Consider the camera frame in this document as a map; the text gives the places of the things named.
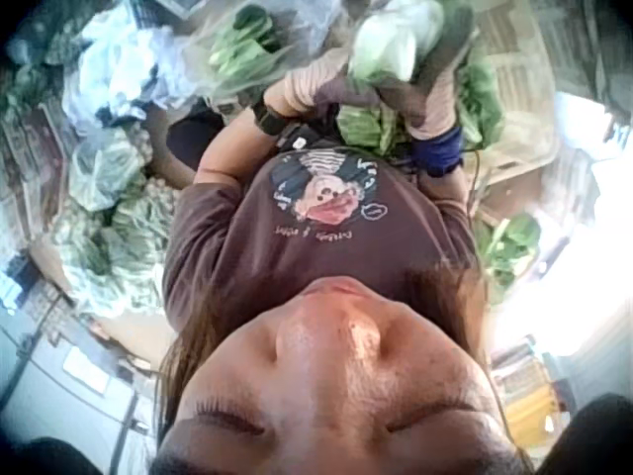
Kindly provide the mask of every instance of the plastic bag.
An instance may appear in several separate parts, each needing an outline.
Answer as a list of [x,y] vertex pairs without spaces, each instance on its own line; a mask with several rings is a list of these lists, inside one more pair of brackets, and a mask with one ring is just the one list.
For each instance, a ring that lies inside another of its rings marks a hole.
[[71,297],[77,302],[77,311],[114,318],[125,309],[126,296],[112,279],[108,250],[100,235],[105,223],[104,213],[88,213],[68,200],[53,226],[51,240],[70,283]]
[[351,75],[371,82],[384,74],[409,81],[416,63],[439,40],[444,9],[435,0],[391,0],[360,26],[349,64]]
[[[174,91],[178,94],[174,101],[191,96],[191,87],[179,86],[179,82],[187,84],[182,75],[182,40],[167,27],[139,30],[125,4],[96,15],[81,38],[91,45],[79,57],[77,68],[66,71],[63,92],[63,110],[79,135],[122,117],[144,120],[142,106],[152,101],[171,105],[168,96]],[[164,81],[171,86],[165,87]]]
[[162,274],[177,196],[164,180],[151,179],[139,197],[121,202],[112,227],[105,230],[112,273],[125,283],[131,310],[162,308]]
[[114,207],[140,170],[151,161],[149,134],[136,128],[135,143],[123,129],[86,138],[72,155],[69,194],[86,211]]
[[178,192],[138,175],[110,220],[69,200],[52,242],[80,313],[159,312],[169,228]]
[[340,11],[340,0],[243,2],[184,45],[184,73],[211,100],[268,85],[319,53]]

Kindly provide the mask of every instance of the clear plastic bag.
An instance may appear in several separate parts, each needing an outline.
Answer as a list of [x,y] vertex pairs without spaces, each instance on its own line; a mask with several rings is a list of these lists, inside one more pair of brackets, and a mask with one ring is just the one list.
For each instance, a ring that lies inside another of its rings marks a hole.
[[183,72],[211,100],[268,85],[319,53],[340,12],[340,0],[242,2],[194,33]]
[[151,160],[149,135],[132,143],[123,129],[104,129],[87,137],[70,165],[69,194],[86,211],[114,207],[128,185]]
[[161,281],[178,192],[142,175],[128,186],[111,220],[72,200],[52,242],[81,313],[117,318],[124,311],[160,312]]

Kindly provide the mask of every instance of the work glove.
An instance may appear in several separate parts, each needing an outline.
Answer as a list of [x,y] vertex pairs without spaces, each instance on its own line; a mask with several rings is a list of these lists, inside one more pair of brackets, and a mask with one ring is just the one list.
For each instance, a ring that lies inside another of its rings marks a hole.
[[379,106],[381,99],[373,87],[347,77],[348,62],[347,50],[331,49],[308,66],[289,71],[284,79],[271,86],[271,94],[281,94],[298,114],[330,104]]
[[376,84],[383,102],[405,118],[408,132],[419,141],[440,137],[457,123],[455,71],[477,35],[473,10],[458,8],[443,32],[413,83],[385,77]]

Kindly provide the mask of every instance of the vegetable bundle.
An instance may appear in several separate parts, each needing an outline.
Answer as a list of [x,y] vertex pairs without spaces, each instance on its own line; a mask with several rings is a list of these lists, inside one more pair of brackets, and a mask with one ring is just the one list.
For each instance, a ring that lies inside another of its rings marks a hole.
[[492,300],[500,303],[537,256],[541,227],[531,215],[521,213],[494,230],[476,220],[473,233],[482,265],[493,281]]

